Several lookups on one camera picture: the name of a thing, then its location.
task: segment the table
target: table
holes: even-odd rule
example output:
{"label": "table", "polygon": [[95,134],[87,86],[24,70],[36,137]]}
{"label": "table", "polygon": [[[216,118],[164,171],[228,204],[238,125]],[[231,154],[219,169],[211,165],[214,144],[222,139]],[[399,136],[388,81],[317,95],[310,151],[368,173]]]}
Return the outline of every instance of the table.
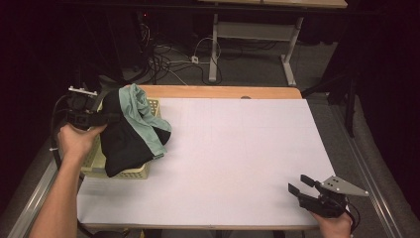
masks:
{"label": "table", "polygon": [[[237,4],[263,4],[274,6],[304,7],[304,8],[346,8],[344,0],[200,0],[203,2],[237,3]],[[281,55],[281,64],[289,86],[296,86],[296,81],[290,66],[290,58],[299,36],[303,17],[297,18],[295,25],[271,25],[271,24],[250,24],[220,22],[218,14],[214,14],[213,21],[213,44],[209,69],[209,81],[216,81],[217,77],[217,39],[218,38],[239,38],[259,39],[269,41],[289,42],[286,55]]]}
{"label": "table", "polygon": [[172,125],[168,153],[152,162],[145,180],[86,178],[77,197],[82,223],[105,229],[317,227],[287,183],[299,187],[300,174],[326,179],[334,170],[297,89],[142,88],[150,97],[164,96],[161,116]]}

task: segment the basket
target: basket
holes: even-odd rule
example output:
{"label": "basket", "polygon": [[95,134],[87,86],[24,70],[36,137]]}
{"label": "basket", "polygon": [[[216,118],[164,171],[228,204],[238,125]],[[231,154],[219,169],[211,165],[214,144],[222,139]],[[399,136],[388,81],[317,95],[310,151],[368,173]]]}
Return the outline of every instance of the basket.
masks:
{"label": "basket", "polygon": [[[160,117],[158,99],[148,98],[152,115]],[[81,172],[87,177],[107,178],[105,172],[106,158],[102,154],[100,137],[97,136],[93,141],[92,150],[87,155],[81,167]],[[129,169],[120,172],[113,178],[116,179],[147,179],[149,175],[150,163],[147,162],[138,169]]]}

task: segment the white paper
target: white paper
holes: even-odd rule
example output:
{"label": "white paper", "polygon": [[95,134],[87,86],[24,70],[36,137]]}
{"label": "white paper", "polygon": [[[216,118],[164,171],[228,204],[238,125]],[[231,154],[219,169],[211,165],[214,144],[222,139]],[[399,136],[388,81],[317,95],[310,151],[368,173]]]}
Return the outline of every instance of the white paper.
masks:
{"label": "white paper", "polygon": [[287,190],[318,195],[300,175],[334,174],[306,100],[162,98],[172,126],[148,179],[86,178],[88,224],[261,228],[316,221]]}

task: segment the cloth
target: cloth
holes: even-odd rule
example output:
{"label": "cloth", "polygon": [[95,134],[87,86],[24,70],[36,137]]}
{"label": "cloth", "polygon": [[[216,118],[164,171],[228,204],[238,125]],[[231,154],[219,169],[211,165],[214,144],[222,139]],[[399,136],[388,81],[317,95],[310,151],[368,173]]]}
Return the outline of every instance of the cloth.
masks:
{"label": "cloth", "polygon": [[163,144],[169,140],[171,127],[167,121],[150,113],[142,89],[133,84],[113,90],[105,96],[102,106],[103,113],[121,115],[119,122],[109,124],[100,135],[108,177],[163,157],[166,153]]}

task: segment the human hand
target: human hand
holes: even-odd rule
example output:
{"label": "human hand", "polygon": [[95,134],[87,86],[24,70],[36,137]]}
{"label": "human hand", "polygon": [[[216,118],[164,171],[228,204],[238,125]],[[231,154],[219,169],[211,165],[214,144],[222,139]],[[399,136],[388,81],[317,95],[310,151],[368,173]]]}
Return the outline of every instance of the human hand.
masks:
{"label": "human hand", "polygon": [[81,165],[92,149],[93,140],[105,128],[106,125],[82,131],[68,123],[61,127],[57,136],[63,153],[63,161],[65,158],[72,157],[72,162]]}
{"label": "human hand", "polygon": [[352,227],[352,218],[347,213],[343,213],[338,218],[324,218],[318,214],[310,212],[318,221],[319,228],[324,238],[349,238]]}

